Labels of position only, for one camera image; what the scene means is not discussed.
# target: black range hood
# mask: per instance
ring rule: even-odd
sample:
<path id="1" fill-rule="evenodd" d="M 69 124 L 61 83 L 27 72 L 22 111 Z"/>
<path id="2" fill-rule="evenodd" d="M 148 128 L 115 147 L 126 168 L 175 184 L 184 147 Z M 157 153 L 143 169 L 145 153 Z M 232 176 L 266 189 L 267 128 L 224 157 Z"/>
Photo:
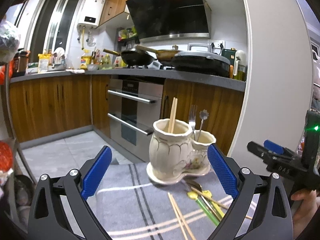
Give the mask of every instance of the black range hood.
<path id="1" fill-rule="evenodd" d="M 211 10 L 204 0 L 127 0 L 140 41 L 209 38 Z"/>

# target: gray floor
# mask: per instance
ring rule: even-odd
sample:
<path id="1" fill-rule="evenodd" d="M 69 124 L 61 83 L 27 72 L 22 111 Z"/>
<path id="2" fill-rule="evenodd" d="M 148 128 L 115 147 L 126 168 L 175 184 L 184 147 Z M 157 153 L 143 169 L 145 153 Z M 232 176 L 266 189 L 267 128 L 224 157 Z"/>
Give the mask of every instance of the gray floor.
<path id="1" fill-rule="evenodd" d="M 38 180 L 44 173 L 47 173 L 50 177 L 54 178 L 66 175 L 71 169 L 79 169 L 86 160 L 94 158 L 104 145 L 109 146 L 98 134 L 94 131 L 90 131 L 25 149 L 23 150 L 23 154 L 36 177 L 36 180 Z M 114 148 L 110 148 L 112 150 L 113 158 L 116 158 L 119 164 L 132 163 Z M 19 166 L 22 167 L 19 157 L 17 157 L 17 161 Z M 62 197 L 61 199 L 73 231 L 83 237 L 83 234 L 73 217 L 67 198 Z M 96 214 L 95 196 L 89 197 L 87 202 L 93 213 Z"/>

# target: stainless steel oven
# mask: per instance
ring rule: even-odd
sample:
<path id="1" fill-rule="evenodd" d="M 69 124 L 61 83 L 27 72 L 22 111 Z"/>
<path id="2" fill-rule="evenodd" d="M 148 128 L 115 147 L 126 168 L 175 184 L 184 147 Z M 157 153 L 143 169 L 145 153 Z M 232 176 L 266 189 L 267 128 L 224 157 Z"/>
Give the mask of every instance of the stainless steel oven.
<path id="1" fill-rule="evenodd" d="M 141 160 L 149 161 L 153 123 L 160 118 L 163 85 L 111 79 L 109 113 L 111 139 Z"/>

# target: kitchen cabinet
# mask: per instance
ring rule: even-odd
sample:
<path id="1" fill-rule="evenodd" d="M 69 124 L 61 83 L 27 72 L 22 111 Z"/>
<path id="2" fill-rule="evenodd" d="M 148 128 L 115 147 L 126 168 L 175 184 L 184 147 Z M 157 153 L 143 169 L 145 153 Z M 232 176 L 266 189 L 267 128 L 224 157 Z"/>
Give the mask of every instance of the kitchen cabinet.
<path id="1" fill-rule="evenodd" d="M 91 125 L 90 76 L 63 77 L 57 85 L 63 129 Z"/>
<path id="2" fill-rule="evenodd" d="M 215 136 L 217 145 L 227 155 L 238 125 L 244 92 L 166 79 L 162 98 L 162 118 L 170 117 L 173 97 L 178 99 L 176 119 L 188 122 L 191 105 L 197 106 L 196 129 L 200 128 L 200 111 L 208 111 L 209 118 L 204 121 L 203 130 Z"/>
<path id="3" fill-rule="evenodd" d="M 106 0 L 102 10 L 99 25 L 104 24 L 106 21 L 124 12 L 126 1 L 127 0 Z"/>
<path id="4" fill-rule="evenodd" d="M 10 106 L 19 142 L 90 125 L 90 77 L 12 83 Z"/>
<path id="5" fill-rule="evenodd" d="M 105 136 L 110 138 L 110 122 L 108 117 L 108 87 L 110 76 L 92 76 L 92 123 Z"/>

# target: table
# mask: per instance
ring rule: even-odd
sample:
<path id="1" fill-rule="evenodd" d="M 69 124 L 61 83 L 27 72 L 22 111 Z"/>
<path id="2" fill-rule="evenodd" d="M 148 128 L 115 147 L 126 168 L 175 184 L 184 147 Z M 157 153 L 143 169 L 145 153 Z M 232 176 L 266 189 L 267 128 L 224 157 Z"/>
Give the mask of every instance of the table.
<path id="1" fill-rule="evenodd" d="M 186 186 L 182 182 L 170 186 L 153 184 L 146 167 L 147 163 L 110 165 L 96 191 L 97 218 L 112 239 L 184 239 L 168 198 L 167 192 L 170 192 L 196 239 L 207 240 L 215 225 L 198 204 L 188 198 Z M 214 172 L 195 181 L 203 190 L 210 190 L 213 199 L 227 206 L 231 204 L 231 196 L 225 194 Z M 258 198 L 254 196 L 248 210 L 251 217 Z M 250 222 L 244 220 L 238 236 L 246 232 Z"/>

